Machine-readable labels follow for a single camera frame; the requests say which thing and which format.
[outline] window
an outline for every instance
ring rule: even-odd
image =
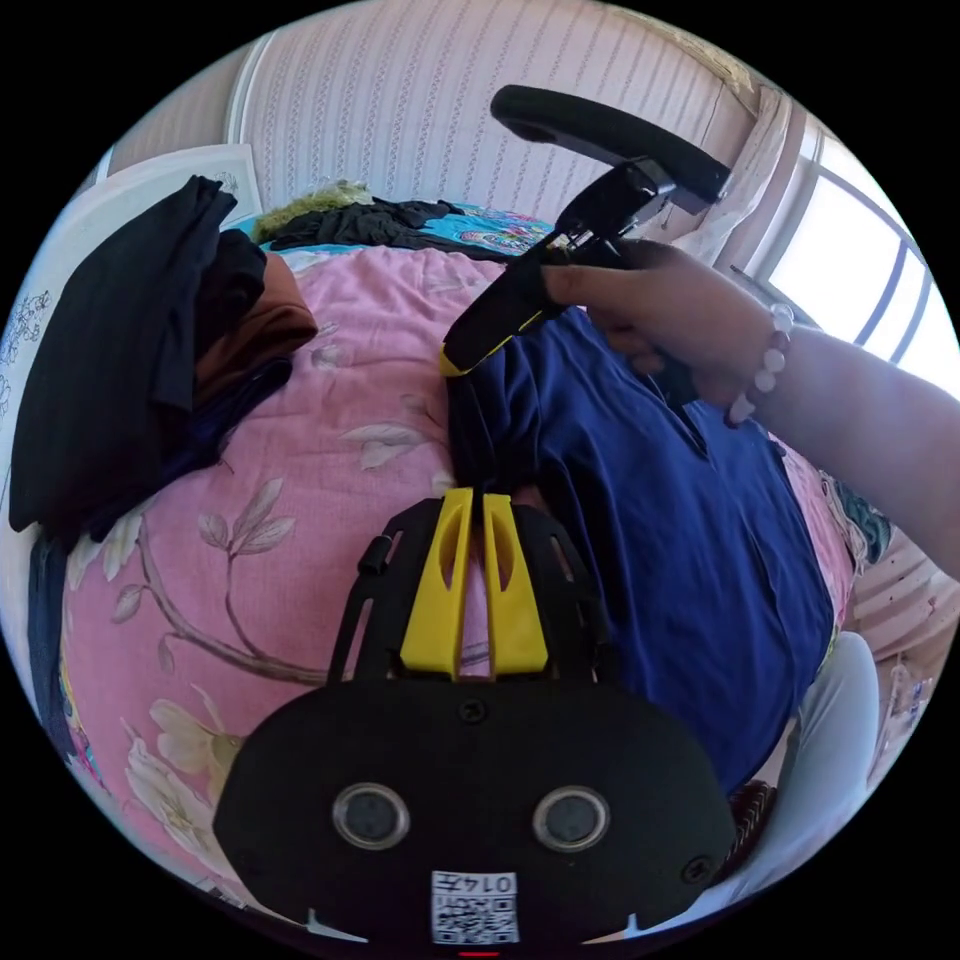
[[[960,399],[960,346],[913,235],[866,168],[814,123],[746,273],[800,319]]]

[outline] window frame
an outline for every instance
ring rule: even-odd
[[[889,309],[893,297],[897,291],[897,287],[903,276],[903,268],[907,261],[907,254],[912,253],[923,268],[923,279],[921,281],[920,290],[917,295],[917,302],[914,306],[913,313],[903,329],[903,333],[897,343],[897,346],[894,348],[889,357],[884,358],[889,360],[891,363],[899,363],[909,349],[910,344],[913,342],[913,338],[923,320],[923,315],[930,299],[930,290],[933,286],[933,275],[930,272],[930,267],[927,264],[923,254],[920,252],[920,248],[917,246],[917,243],[913,237],[911,237],[910,234],[874,200],[864,194],[852,183],[848,182],[843,177],[838,176],[832,170],[827,169],[827,167],[823,165],[823,148],[828,138],[840,143],[839,140],[837,140],[835,137],[832,137],[823,127],[816,125],[815,142],[812,152],[809,156],[804,156],[801,153],[801,156],[797,161],[797,189],[794,194],[792,204],[788,209],[786,216],[784,217],[783,223],[776,235],[772,238],[769,247],[763,254],[756,269],[743,271],[742,273],[752,286],[756,287],[759,292],[763,293],[764,299],[771,302],[780,301],[787,303],[790,307],[792,307],[798,320],[810,326],[819,327],[819,324],[813,317],[809,316],[804,310],[800,309],[800,307],[798,307],[797,304],[795,304],[782,290],[779,290],[771,282],[770,277],[773,275],[773,272],[783,260],[784,256],[786,256],[787,251],[790,249],[790,245],[793,243],[794,237],[800,228],[800,224],[807,215],[807,212],[810,208],[810,203],[813,199],[814,191],[816,190],[821,179],[832,183],[836,187],[839,187],[862,206],[866,207],[871,213],[879,217],[880,220],[896,234],[900,241],[900,247],[897,251],[897,256],[894,260],[893,267],[890,271],[890,276],[887,278],[887,282],[884,285],[883,292],[881,293],[880,298],[878,299],[870,316],[867,318],[863,327],[860,329],[860,332],[853,340],[857,346],[866,346],[870,340],[870,337],[880,325],[880,322],[883,320],[884,315]]]

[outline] navy blue fabric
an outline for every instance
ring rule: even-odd
[[[459,484],[537,484],[596,575],[624,679],[684,722],[732,792],[772,752],[826,653],[832,608],[759,427],[671,409],[579,310],[448,381]]]
[[[67,552],[59,542],[48,540],[41,533],[30,552],[27,593],[30,676],[40,724],[63,760],[76,754],[60,686],[60,627],[66,578]]]
[[[190,415],[176,449],[164,457],[156,486],[148,490],[146,496],[120,497],[91,514],[84,523],[91,539],[101,543],[114,524],[146,497],[194,470],[217,463],[237,424],[285,386],[292,372],[293,361],[289,357],[276,357],[197,408]]]

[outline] green fluffy fabric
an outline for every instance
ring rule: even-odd
[[[351,203],[373,203],[373,195],[365,183],[352,183],[350,180],[338,180],[322,190],[299,197],[286,206],[277,207],[258,217],[253,225],[253,242],[267,243],[274,238],[277,230],[286,226],[294,217],[305,213],[323,213],[326,210],[338,210],[349,207]]]

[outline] black handle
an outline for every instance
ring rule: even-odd
[[[650,157],[673,178],[670,199],[697,216],[723,195],[730,168],[682,137],[615,107],[568,93],[511,84],[501,88],[490,113],[533,143],[552,143],[616,166]]]

